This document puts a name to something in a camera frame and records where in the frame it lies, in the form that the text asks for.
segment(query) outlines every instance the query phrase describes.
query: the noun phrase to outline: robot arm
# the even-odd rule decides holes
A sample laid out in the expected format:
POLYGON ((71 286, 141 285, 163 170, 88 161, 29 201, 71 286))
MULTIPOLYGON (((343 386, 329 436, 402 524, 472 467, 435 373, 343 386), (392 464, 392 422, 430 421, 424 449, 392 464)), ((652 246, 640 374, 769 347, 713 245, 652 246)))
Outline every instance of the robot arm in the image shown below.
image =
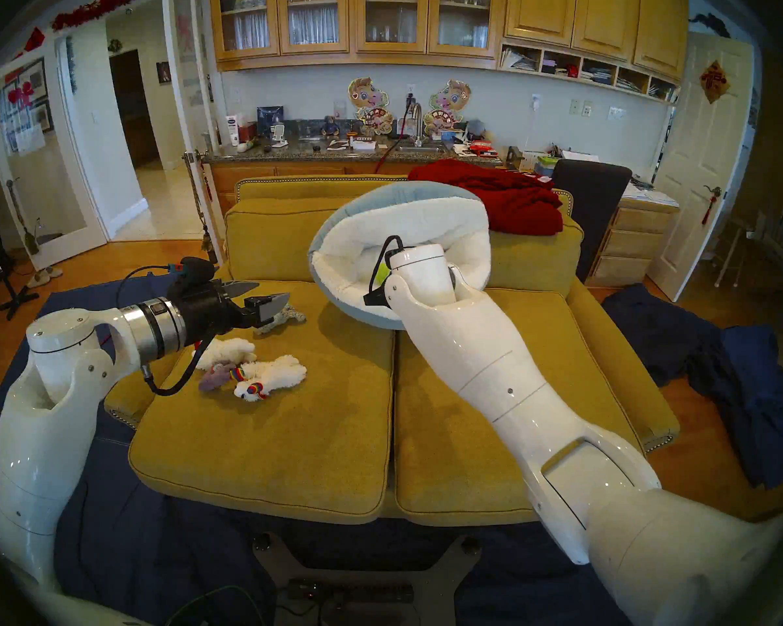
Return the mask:
POLYGON ((726 609, 770 556, 783 515, 752 525, 663 491, 638 450, 565 404, 510 319, 439 249, 389 256, 386 303, 436 374, 490 421, 557 544, 592 563, 636 624, 703 623, 726 609))

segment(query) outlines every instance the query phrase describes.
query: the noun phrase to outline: glass cabinet door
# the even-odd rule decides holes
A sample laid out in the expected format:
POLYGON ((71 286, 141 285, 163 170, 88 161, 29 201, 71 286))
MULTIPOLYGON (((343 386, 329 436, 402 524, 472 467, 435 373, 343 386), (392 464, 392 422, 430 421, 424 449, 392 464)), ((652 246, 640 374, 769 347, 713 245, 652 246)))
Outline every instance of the glass cabinet door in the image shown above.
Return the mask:
POLYGON ((429 51, 495 58, 493 15, 503 1, 430 0, 429 51))
POLYGON ((281 52, 348 50, 348 0, 279 0, 281 52))
POLYGON ((356 50, 427 50, 429 0, 355 0, 356 50))
POLYGON ((218 60, 279 52, 275 0, 211 0, 218 60))

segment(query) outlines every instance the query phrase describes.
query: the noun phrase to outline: purple plush toy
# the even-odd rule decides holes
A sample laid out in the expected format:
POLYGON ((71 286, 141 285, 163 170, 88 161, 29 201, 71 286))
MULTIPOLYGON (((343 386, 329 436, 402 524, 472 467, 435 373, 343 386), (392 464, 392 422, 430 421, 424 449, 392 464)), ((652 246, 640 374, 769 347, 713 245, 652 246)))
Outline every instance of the purple plush toy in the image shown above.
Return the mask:
POLYGON ((203 378, 200 379, 197 388, 199 388, 201 392, 208 392, 215 388, 220 388, 220 386, 223 386, 223 384, 232 378, 229 371, 234 367, 235 364, 232 363, 232 361, 215 362, 209 371, 203 375, 203 378))

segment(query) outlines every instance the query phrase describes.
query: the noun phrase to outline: navy blue blanket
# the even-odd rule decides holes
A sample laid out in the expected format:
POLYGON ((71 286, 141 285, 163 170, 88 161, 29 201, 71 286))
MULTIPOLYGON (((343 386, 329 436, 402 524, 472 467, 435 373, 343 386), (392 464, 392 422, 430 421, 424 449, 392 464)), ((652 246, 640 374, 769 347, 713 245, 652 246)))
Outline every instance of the navy blue blanket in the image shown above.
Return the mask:
MULTIPOLYGON (((161 295, 168 278, 134 279, 123 304, 161 295)), ((106 309, 114 304, 116 284, 52 294, 41 314, 74 306, 106 309)), ((0 386, 0 411, 27 353, 24 341, 0 386)), ((459 624, 628 623, 591 566, 573 565, 540 523, 429 528, 380 519, 329 525, 223 509, 140 483, 127 459, 131 437, 130 428, 98 408, 82 480, 58 523, 55 566, 67 594, 161 624, 208 590, 237 584, 271 623, 275 588, 252 553, 252 539, 263 531, 278 533, 309 567, 392 570, 428 568, 466 533, 480 539, 483 550, 456 593, 459 624)), ((255 623, 236 593, 215 595, 210 609, 209 623, 255 623)))
POLYGON ((713 399, 751 485, 783 481, 783 369, 769 325, 713 323, 632 285, 603 308, 658 386, 687 375, 713 399))

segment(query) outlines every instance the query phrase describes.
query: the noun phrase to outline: granite countertop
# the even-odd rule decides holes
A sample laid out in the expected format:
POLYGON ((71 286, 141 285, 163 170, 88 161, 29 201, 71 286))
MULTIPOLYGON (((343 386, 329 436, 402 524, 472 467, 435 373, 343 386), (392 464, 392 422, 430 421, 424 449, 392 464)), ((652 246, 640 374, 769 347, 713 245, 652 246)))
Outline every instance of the granite countertop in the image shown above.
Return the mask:
MULTIPOLYGON (((238 152, 235 146, 221 145, 218 154, 207 153, 203 158, 206 164, 222 164, 234 162, 270 162, 270 161, 353 161, 373 163, 380 160, 385 149, 376 149, 373 151, 354 151, 326 150, 327 140, 319 141, 299 141, 296 136, 286 134, 284 136, 288 144, 284 148, 272 148, 265 152, 265 147, 269 148, 269 140, 263 139, 261 145, 248 149, 246 152, 238 152), (314 152, 313 146, 319 146, 321 150, 314 152)), ((377 144, 391 145, 394 140, 389 140, 384 136, 376 137, 377 144)), ((438 142, 431 141, 430 145, 437 145, 438 142)), ((386 158, 389 164, 426 164, 432 161, 438 161, 440 158, 457 158, 469 164, 481 165, 486 167, 497 167, 502 165, 500 158, 483 157, 459 157, 452 149, 446 152, 418 151, 418 150, 393 150, 386 158)))

